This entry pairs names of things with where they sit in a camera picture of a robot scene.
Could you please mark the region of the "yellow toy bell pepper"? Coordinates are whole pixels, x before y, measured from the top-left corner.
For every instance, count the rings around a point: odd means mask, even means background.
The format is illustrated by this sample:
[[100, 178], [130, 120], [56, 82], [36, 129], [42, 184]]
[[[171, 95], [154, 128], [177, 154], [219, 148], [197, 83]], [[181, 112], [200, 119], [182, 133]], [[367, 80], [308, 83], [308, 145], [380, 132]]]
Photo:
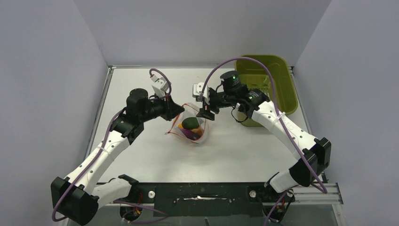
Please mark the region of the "yellow toy bell pepper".
[[[183, 128], [182, 125], [181, 125], [181, 123], [178, 124], [177, 127], [178, 127], [179, 129], [182, 129], [182, 128]], [[196, 129], [191, 129], [191, 131], [193, 131], [193, 132], [195, 132], [195, 133], [201, 135], [201, 137], [203, 136], [203, 131], [202, 131], [202, 128], [201, 128], [201, 127], [198, 127], [198, 128], [196, 128]]]

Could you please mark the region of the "dark green toy avocado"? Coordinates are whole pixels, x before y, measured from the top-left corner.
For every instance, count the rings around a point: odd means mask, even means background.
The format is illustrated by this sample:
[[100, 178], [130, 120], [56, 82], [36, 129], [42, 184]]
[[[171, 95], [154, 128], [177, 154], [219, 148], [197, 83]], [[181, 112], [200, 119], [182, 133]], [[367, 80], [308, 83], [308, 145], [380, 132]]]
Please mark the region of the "dark green toy avocado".
[[181, 125], [184, 129], [196, 129], [200, 127], [200, 123], [198, 121], [197, 117], [188, 117], [185, 118], [182, 122]]

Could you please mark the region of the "clear zip top bag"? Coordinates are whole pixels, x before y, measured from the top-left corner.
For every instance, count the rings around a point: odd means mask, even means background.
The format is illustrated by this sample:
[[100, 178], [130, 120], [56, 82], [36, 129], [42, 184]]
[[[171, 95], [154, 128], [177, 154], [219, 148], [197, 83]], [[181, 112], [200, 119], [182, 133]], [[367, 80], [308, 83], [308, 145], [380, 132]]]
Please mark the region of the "clear zip top bag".
[[174, 135], [181, 140], [198, 145], [204, 143], [209, 134], [208, 120], [197, 117], [200, 109], [193, 103], [185, 103], [182, 107], [184, 111], [175, 117], [166, 135]]

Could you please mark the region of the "purple toy eggplant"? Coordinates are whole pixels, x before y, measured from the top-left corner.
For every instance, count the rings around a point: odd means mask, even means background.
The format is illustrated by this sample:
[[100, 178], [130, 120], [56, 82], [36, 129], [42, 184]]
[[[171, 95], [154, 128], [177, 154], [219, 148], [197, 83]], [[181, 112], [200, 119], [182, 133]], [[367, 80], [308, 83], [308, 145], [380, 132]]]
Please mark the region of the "purple toy eggplant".
[[193, 141], [198, 140], [201, 137], [201, 135], [191, 131], [190, 129], [182, 128], [182, 129], [180, 129], [180, 131], [184, 134], [184, 136], [186, 138], [193, 140]]

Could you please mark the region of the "olive green plastic basket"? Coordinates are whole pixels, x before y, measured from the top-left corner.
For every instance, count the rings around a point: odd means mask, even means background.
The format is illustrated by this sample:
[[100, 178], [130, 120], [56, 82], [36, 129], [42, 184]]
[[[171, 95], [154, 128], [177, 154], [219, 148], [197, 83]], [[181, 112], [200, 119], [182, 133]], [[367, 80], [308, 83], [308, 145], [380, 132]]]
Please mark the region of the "olive green plastic basket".
[[[286, 61], [277, 55], [247, 55], [270, 71], [277, 94], [277, 106], [287, 115], [293, 114], [298, 108], [297, 95], [291, 76], [291, 68]], [[249, 89], [259, 89], [271, 100], [274, 99], [271, 81], [265, 70], [257, 63], [248, 60], [237, 60], [235, 69], [241, 83]]]

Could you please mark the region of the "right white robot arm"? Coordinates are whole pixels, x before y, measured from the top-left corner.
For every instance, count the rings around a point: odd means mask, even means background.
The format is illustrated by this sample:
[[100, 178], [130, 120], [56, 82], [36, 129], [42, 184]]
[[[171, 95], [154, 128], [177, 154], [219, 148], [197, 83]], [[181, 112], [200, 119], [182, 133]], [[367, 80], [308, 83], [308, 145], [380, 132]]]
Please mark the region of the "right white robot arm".
[[309, 187], [330, 164], [331, 142], [325, 137], [318, 139], [298, 127], [284, 112], [277, 110], [261, 90], [249, 89], [241, 83], [236, 71], [223, 73], [220, 80], [222, 92], [203, 82], [193, 85], [193, 97], [202, 103], [197, 116], [213, 121], [221, 108], [235, 107], [265, 127], [289, 149], [297, 161], [266, 182], [264, 193], [267, 199], [276, 201], [284, 191], [295, 186]]

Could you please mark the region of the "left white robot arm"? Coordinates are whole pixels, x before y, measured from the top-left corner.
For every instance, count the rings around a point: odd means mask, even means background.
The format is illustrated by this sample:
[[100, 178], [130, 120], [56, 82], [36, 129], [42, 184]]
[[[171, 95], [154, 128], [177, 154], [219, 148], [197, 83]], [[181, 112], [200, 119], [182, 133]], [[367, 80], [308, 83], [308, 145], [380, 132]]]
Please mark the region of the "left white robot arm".
[[143, 132], [145, 122], [158, 117], [171, 121], [182, 112], [184, 108], [172, 97], [149, 99], [147, 90], [131, 90], [126, 106], [112, 117], [91, 154], [66, 177], [56, 177], [51, 183], [52, 220], [69, 218], [84, 226], [103, 206], [128, 197], [136, 183], [133, 178], [121, 175], [103, 185], [97, 184], [99, 179]]

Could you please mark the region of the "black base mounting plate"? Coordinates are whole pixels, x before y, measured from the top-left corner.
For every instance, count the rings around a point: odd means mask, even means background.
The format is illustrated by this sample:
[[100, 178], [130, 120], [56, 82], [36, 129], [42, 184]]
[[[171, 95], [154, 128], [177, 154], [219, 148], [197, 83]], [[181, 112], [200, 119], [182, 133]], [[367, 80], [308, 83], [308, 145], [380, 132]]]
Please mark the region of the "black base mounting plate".
[[161, 217], [226, 217], [244, 215], [283, 219], [291, 203], [295, 201], [292, 190], [282, 197], [262, 182], [236, 183], [144, 183], [132, 186], [123, 201], [137, 204], [153, 204]]

